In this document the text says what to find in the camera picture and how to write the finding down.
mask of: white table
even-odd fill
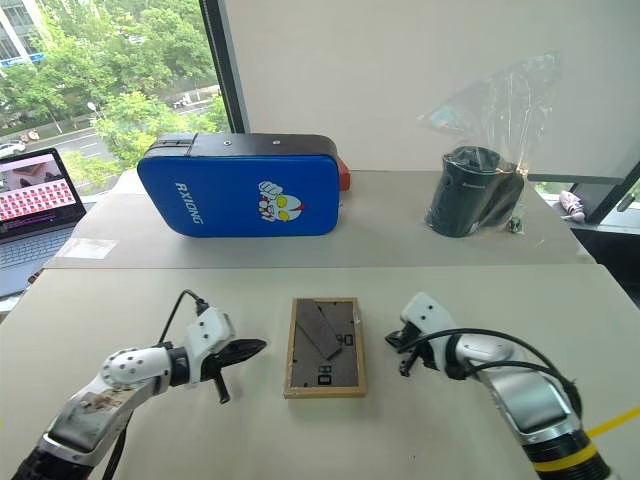
[[[353,172],[340,221],[328,235],[189,238],[172,231],[135,171],[80,222],[76,238],[115,240],[104,259],[56,257],[48,268],[397,267],[593,263],[567,225],[527,185],[524,235],[466,238],[424,224],[440,172]]]
[[[587,428],[639,403],[640,313],[598,265],[46,270],[0,328],[0,478],[106,356],[157,341],[183,288],[226,310],[240,336],[269,345],[224,372],[227,405],[206,384],[139,408],[118,478],[537,478],[480,384],[419,365],[409,379],[397,373],[383,336],[420,290],[461,326],[520,336],[577,378]],[[358,297],[365,398],[283,399],[291,300],[300,296]],[[169,339],[181,343],[192,312],[185,305]],[[596,438],[625,479],[640,478],[639,434],[636,420]]]

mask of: black cable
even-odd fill
[[[173,317],[178,311],[178,307],[180,306],[180,303],[182,302],[182,299],[184,298],[185,295],[190,295],[196,301],[196,313],[198,315],[203,310],[205,310],[206,307],[208,307],[207,302],[205,302],[202,298],[200,298],[198,295],[193,293],[191,290],[186,289],[180,292],[180,295],[178,296],[178,300],[176,300],[176,304],[173,306],[173,310],[171,310],[171,313],[169,314],[169,318],[167,319],[167,323],[165,324],[164,329],[162,330],[162,334],[160,335],[160,340],[158,340],[158,343],[164,342],[164,338],[167,336],[167,332],[169,331],[171,322],[173,322]],[[113,447],[113,451],[111,452],[111,456],[109,457],[109,463],[107,464],[107,468],[104,471],[104,475],[102,475],[102,480],[111,480],[113,478],[113,475],[116,473],[116,468],[118,468],[118,463],[120,463],[120,457],[122,457],[124,444],[125,444],[125,441],[127,440],[127,427],[129,426],[130,421],[131,421],[131,417],[129,417],[129,420],[127,420],[127,423],[125,424],[124,428],[120,432],[120,435],[118,435],[118,440],[116,441],[116,444]]]
[[[575,384],[568,380],[565,376],[560,374],[557,370],[553,370],[551,368],[543,367],[542,365],[537,365],[531,362],[519,362],[515,360],[498,360],[495,362],[487,362],[482,363],[480,365],[472,365],[469,366],[465,370],[465,377],[470,377],[471,375],[475,375],[480,370],[486,370],[488,368],[495,367],[520,367],[520,368],[528,368],[530,370],[535,370],[538,372],[542,372],[546,375],[549,375],[560,382],[562,385],[562,389],[567,394],[569,398],[569,402],[571,406],[575,410],[576,414],[579,418],[582,418],[582,400],[580,399],[580,395],[578,394],[578,389]]]
[[[421,337],[416,338],[415,340],[412,340],[406,345],[403,345],[402,347],[398,348],[398,353],[404,353],[410,348],[413,348],[422,342],[428,342],[430,340],[434,340],[440,337],[448,337],[451,335],[458,335],[458,334],[465,334],[465,333],[504,338],[505,340],[509,340],[510,342],[517,343],[521,347],[524,347],[527,350],[529,350],[531,353],[533,353],[536,357],[538,357],[542,361],[542,363],[547,365],[551,370],[555,371],[556,373],[559,373],[556,366],[553,363],[551,363],[551,360],[549,360],[545,355],[543,355],[542,352],[540,352],[537,348],[533,347],[532,345],[529,345],[524,340],[520,340],[518,337],[509,335],[508,333],[498,332],[496,330],[487,330],[486,328],[451,328],[449,330],[441,330],[439,332],[431,333],[429,335],[423,335]]]

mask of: yellow tape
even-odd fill
[[[557,472],[558,470],[565,470],[567,468],[575,467],[583,462],[586,462],[595,454],[598,453],[596,446],[589,442],[589,445],[584,447],[579,452],[568,455],[558,460],[551,460],[550,462],[532,462],[533,468],[538,472]]]
[[[603,423],[602,425],[598,425],[597,427],[592,428],[587,432],[587,435],[589,435],[592,438],[597,437],[598,435],[607,433],[609,430],[618,428],[623,423],[633,420],[635,417],[639,415],[640,415],[640,407],[632,408],[628,412],[625,412],[622,415],[612,420],[609,420],[608,422]]]

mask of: white wall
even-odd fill
[[[226,0],[253,132],[330,136],[354,169],[439,169],[416,117],[528,56],[563,55],[532,171],[624,176],[640,159],[638,0]]]

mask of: cartoon character logo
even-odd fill
[[[283,195],[282,187],[271,182],[261,182],[258,185],[260,202],[258,210],[262,219],[267,222],[290,222],[300,216],[305,209],[304,204],[293,195]]]

